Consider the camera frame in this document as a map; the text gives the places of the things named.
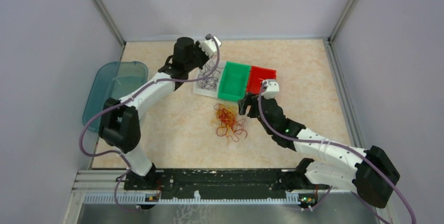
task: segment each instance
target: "gray floor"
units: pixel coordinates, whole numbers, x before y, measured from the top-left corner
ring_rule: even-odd
[[[148,211],[128,213],[115,205],[84,205],[79,224],[118,223],[335,223],[376,224],[369,212],[351,194],[334,193],[314,212],[301,212],[284,205],[161,205]]]

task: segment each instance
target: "plastic bin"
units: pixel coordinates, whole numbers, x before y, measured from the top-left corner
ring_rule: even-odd
[[[147,82],[148,68],[141,62],[111,62],[97,71],[91,87],[85,111],[83,125],[94,115],[103,110],[104,102],[112,97],[119,99],[137,90]],[[88,130],[98,132],[100,120],[95,120]]]
[[[247,89],[250,69],[250,65],[227,62],[220,79],[217,97],[236,102],[242,99]]]
[[[247,92],[259,94],[261,82],[265,79],[276,79],[276,70],[252,66],[248,78]]]

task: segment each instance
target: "tangled rubber bands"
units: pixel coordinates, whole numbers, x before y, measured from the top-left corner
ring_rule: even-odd
[[[203,76],[207,76],[211,70],[214,68],[214,65],[216,64],[216,58],[213,57],[209,61],[205,63],[203,68],[199,70],[198,78],[201,78]],[[215,92],[217,88],[217,83],[219,82],[220,77],[220,71],[222,70],[222,67],[216,67],[216,70],[208,76],[208,78],[197,81],[197,86],[199,86],[202,89],[205,89],[207,91]]]
[[[217,129],[216,134],[220,137],[225,136],[231,138],[234,142],[239,142],[239,136],[245,132],[245,138],[248,133],[245,131],[243,124],[245,119],[237,120],[237,108],[235,106],[216,104]]]

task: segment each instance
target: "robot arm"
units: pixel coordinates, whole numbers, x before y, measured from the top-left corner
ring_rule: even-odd
[[[357,193],[370,205],[384,208],[393,191],[388,183],[361,158],[343,148],[331,145],[335,141],[313,132],[303,124],[286,118],[282,108],[274,99],[279,92],[279,85],[275,80],[266,80],[266,82],[266,90],[262,93],[261,101],[264,117],[270,126],[286,137],[318,140],[320,143],[288,141],[274,134],[260,117],[258,94],[247,93],[238,102],[239,114],[244,115],[247,107],[250,106],[247,116],[257,118],[278,145],[300,153],[310,154],[316,158],[316,161],[305,158],[298,165],[295,177],[299,183],[307,186],[325,184],[347,189]],[[375,164],[394,184],[398,182],[399,173],[382,149],[375,146],[369,150],[351,148]]]
[[[98,134],[107,144],[122,152],[135,174],[145,177],[155,170],[139,144],[140,119],[157,101],[183,84],[177,80],[188,80],[193,69],[202,68],[216,53],[215,42],[209,37],[206,39],[194,42],[191,38],[179,38],[174,44],[173,55],[166,59],[165,65],[146,85],[118,100],[110,98],[105,102],[103,109],[131,99],[102,116]]]

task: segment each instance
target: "teal plastic tray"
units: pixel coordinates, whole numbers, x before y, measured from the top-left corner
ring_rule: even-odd
[[[137,90],[147,82],[148,68],[141,62],[111,62],[97,71],[91,87],[85,111],[83,125],[94,115],[103,110],[104,102],[112,97],[119,99]],[[98,132],[100,119],[95,120],[88,130]]]
[[[250,65],[227,62],[220,79],[217,97],[236,102],[242,99],[247,89],[250,69]]]

